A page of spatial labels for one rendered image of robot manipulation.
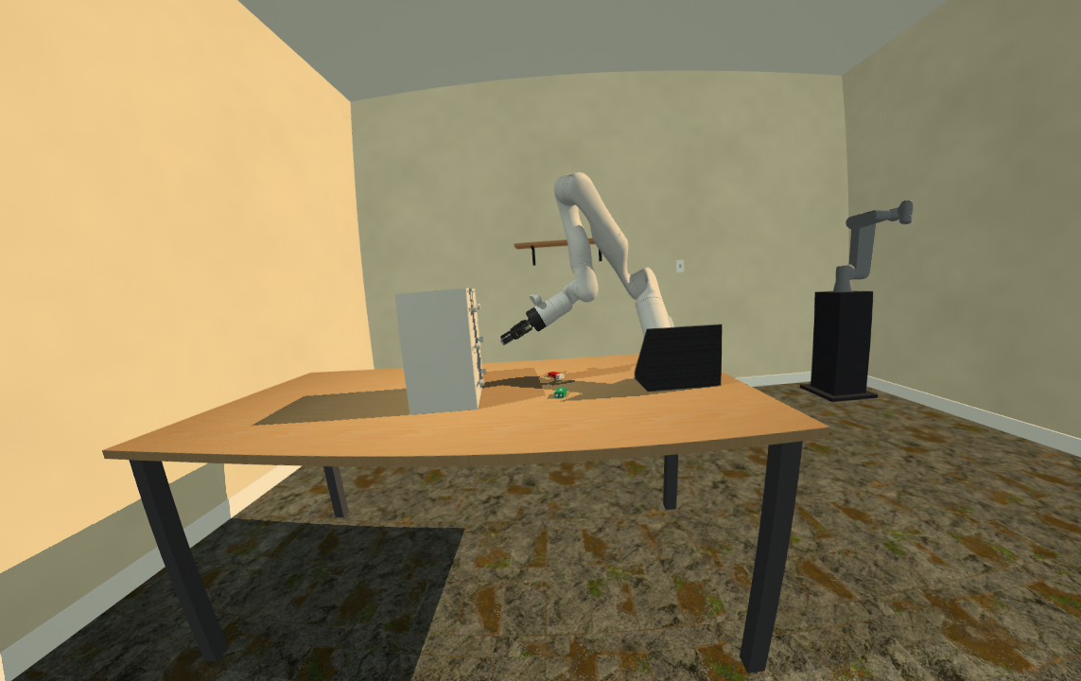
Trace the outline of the white chest of drawers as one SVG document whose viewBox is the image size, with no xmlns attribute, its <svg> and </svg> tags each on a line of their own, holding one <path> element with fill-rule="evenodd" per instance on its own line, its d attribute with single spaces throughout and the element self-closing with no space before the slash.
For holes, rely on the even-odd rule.
<svg viewBox="0 0 1081 681">
<path fill-rule="evenodd" d="M 393 294 L 410 415 L 479 406 L 466 294 L 471 290 Z"/>
</svg>

